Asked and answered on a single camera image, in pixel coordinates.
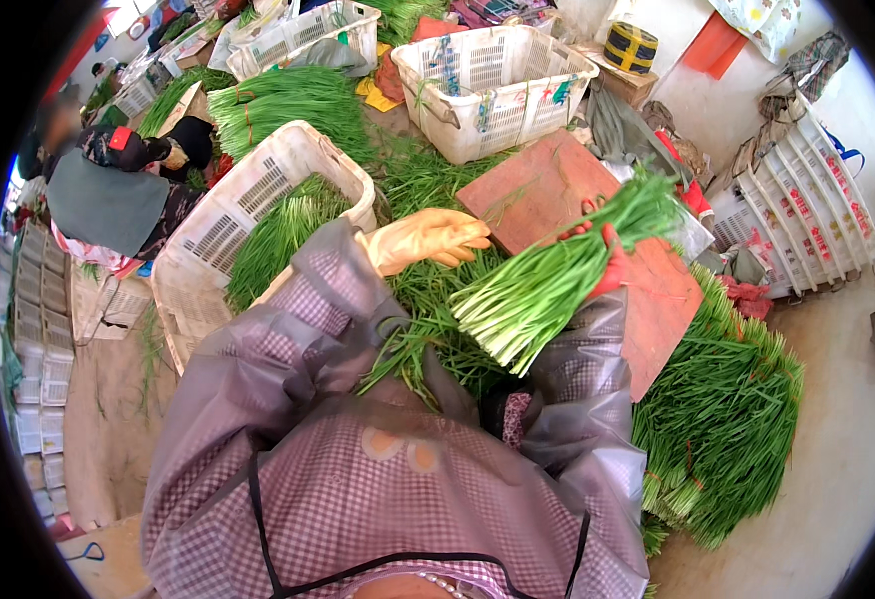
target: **yellow rubber glove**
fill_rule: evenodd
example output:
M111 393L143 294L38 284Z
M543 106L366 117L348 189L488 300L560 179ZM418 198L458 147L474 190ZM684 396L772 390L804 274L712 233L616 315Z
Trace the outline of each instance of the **yellow rubber glove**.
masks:
M171 142L171 152L161 163L172 171L178 171L188 161L188 155L184 153L184 150L181 150L180 144L177 141L170 137L168 141Z
M355 241L368 252L374 270L381 276L395 275L407 265L430 258L447 267L474 261L469 247L486 249L491 230L457 210L425 208L372 233L355 234Z

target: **red cutting board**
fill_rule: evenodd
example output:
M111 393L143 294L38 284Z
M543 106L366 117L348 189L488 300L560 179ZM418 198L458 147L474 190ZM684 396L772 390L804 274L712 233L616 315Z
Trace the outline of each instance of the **red cutting board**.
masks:
M514 255L552 243L580 218L580 201L611 198L620 184L566 129L558 129L457 192L468 212L487 222L492 239ZM631 401L641 401L671 357L703 295L694 276L662 240L637 244L628 257L623 356Z

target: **pearl necklace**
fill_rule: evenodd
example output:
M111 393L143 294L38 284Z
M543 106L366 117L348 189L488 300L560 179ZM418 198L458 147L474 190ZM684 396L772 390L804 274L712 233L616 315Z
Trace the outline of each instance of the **pearl necklace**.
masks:
M429 583L434 583L435 585L438 585L439 587L444 589L444 591L446 591L447 593L450 593L450 595L454 597L454 599L470 599L470 597L455 589L454 585L442 578L438 578L433 574L428 574L427 572L418 572L417 574L420 578L423 578ZM348 595L347 597L345 597L345 599L354 599L354 595Z

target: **crate handle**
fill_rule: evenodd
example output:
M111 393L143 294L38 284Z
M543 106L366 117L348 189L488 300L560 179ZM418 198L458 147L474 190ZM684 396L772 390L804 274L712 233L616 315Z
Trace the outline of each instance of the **crate handle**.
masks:
M333 158L335 162L338 164L341 163L339 160L341 154L345 153L344 150L341 150L337 146L331 143L331 140L328 139L327 135L322 135L318 138L318 147L327 154L329 158Z
M410 85L407 84L403 78L401 79L401 84L407 87L408 91L411 92L411 96L413 98L417 98L418 94L415 93L415 90L411 88ZM448 125L453 125L455 129L460 131L460 121L457 120L457 113L454 111L454 106L451 105L451 102L444 100L444 98L438 98L445 106L444 114L437 114L433 108L431 108L431 104L423 103L423 106L428 109L428 112L435 115L439 121L442 123L446 123Z

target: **plastic basket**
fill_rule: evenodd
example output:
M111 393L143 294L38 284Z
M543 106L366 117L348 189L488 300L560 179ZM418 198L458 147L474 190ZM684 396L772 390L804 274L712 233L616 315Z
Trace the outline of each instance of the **plastic basket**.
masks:
M44 485L48 489L64 486L64 456L60 453L41 459L44 470Z
M18 260L14 271L14 294L32 304L41 303L41 267L30 260Z
M54 506L51 504L51 496L48 491L41 489L31 494L35 499L35 509L42 518L48 518L55 512Z
M20 405L14 414L18 448L21 453L41 451L41 410L31 405Z
M64 451L64 408L43 407L41 409L41 453L61 453Z
M365 231L375 228L368 174L304 121L281 126L204 196L155 260L157 312L179 372L198 343L231 319L224 289L235 253L278 198L311 173L353 202L342 216Z
M567 125L599 75L584 54L524 25L432 37L391 58L411 120L454 164Z
M64 295L64 278L41 267L41 305L59 314L67 313L68 302Z
M45 236L44 250L41 253L41 265L47 267L52 272L60 277L64 276L64 269L67 264L67 255L61 251L54 238L50 235Z
M95 339L120 340L154 299L145 280L130 276L118 281L105 273L98 281L71 269L71 326L80 345Z
M74 345L68 318L48 309L41 311L44 327L44 360L41 363L41 404L64 405L74 364Z
M48 497L51 497L51 509L55 516L68 513L68 495L64 487L52 489L48 492Z
M756 247L773 266L769 298L793 291L833 290L870 265L875 274L875 226L847 165L798 94L805 114L787 127L755 171L715 195L718 248Z
M155 92L151 83L143 75L135 79L134 83L123 87L114 99L114 105L129 119L143 113L152 102L155 102Z
M319 39L336 39L361 53L367 65L352 77L364 77L377 67L377 21L381 10L335 0L264 30L228 57L228 68L239 81L260 74L272 65L283 66L304 54Z
M31 264L40 267L44 260L44 241L47 237L42 229L31 221L24 224L24 233L21 237L21 256L31 261Z
M41 334L41 308L14 297L14 338L12 346L21 363L24 378L14 389L16 403L41 402L41 369L44 364L44 337Z
M24 479L28 481L29 489L32 491L44 489L44 468L40 455L24 456L21 459L21 467L24 469Z

